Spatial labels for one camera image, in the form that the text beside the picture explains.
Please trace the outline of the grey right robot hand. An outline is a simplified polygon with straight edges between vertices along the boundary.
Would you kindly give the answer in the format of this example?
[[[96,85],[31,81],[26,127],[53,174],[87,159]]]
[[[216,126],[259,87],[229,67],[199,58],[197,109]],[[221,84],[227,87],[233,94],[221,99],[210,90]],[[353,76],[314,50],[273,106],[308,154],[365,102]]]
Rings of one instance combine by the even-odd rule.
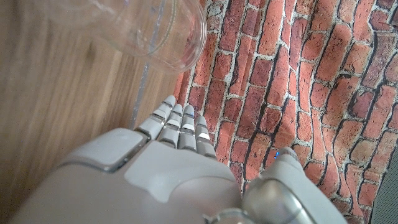
[[[168,96],[136,129],[117,128],[71,152],[13,223],[344,223],[296,153],[239,189],[216,158],[206,120]]]

